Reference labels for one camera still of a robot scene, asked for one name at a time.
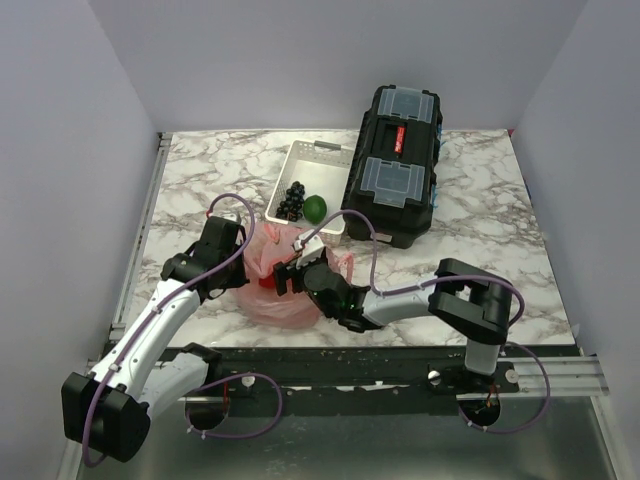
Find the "green fake lime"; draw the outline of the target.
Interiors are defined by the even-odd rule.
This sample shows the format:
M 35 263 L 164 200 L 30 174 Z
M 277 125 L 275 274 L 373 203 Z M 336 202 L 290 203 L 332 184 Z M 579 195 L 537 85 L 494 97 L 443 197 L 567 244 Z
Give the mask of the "green fake lime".
M 327 215 L 327 204 L 323 197 L 312 195 L 305 199 L 302 213 L 304 218 L 313 225 L 320 224 Z

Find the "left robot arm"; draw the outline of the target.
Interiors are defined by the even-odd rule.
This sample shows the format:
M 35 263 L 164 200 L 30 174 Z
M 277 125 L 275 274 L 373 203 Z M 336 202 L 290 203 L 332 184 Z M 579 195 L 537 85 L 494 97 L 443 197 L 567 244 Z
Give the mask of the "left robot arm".
M 142 313 L 87 374 L 70 374 L 61 388 L 64 434 L 120 462 L 144 443 L 152 417 L 194 389 L 214 393 L 222 380 L 213 355 L 190 347 L 167 371 L 154 371 L 169 341 L 215 290 L 247 284 L 241 248 L 248 236 L 236 215 L 212 216 L 200 238 L 168 259 Z

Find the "red fake fruit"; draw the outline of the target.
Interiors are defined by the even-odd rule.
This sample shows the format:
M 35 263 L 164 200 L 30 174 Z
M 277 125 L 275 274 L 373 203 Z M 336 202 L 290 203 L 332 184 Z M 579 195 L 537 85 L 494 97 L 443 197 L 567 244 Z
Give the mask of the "red fake fruit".
M 274 273 L 271 273 L 270 275 L 264 278 L 260 278 L 258 283 L 262 288 L 265 288 L 265 289 L 269 289 L 269 290 L 277 289 Z

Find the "pink plastic bag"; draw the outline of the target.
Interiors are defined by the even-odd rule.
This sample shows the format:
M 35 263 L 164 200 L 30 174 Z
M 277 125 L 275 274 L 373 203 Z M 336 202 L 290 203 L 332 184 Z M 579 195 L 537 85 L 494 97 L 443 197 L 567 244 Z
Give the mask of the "pink plastic bag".
M 314 326 L 321 311 L 304 293 L 289 291 L 278 296 L 275 290 L 262 288 L 258 281 L 270 275 L 278 262 L 294 255 L 292 244 L 301 229 L 274 223 L 259 222 L 248 247 L 243 252 L 244 265 L 250 282 L 233 291 L 234 297 L 254 323 L 285 329 L 306 329 Z

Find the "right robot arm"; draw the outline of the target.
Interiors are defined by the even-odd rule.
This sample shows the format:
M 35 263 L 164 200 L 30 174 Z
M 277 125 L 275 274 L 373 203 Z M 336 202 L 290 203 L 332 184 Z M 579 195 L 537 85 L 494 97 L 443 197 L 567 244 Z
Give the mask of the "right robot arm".
M 273 277 L 278 295 L 304 293 L 325 317 L 352 332 L 418 317 L 440 319 L 467 339 L 460 379 L 474 392 L 496 380 L 512 299 L 519 296 L 507 280 L 453 258 L 442 260 L 434 277 L 383 293 L 351 284 L 331 269 L 324 254 L 304 265 L 278 262 Z

